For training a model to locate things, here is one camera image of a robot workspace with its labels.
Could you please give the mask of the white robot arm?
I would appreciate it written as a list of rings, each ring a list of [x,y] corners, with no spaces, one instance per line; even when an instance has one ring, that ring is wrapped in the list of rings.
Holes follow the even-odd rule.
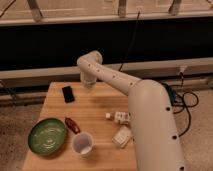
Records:
[[[80,80],[92,87],[99,79],[128,97],[138,171],[187,171],[169,95],[154,80],[140,79],[102,64],[98,51],[77,60]]]

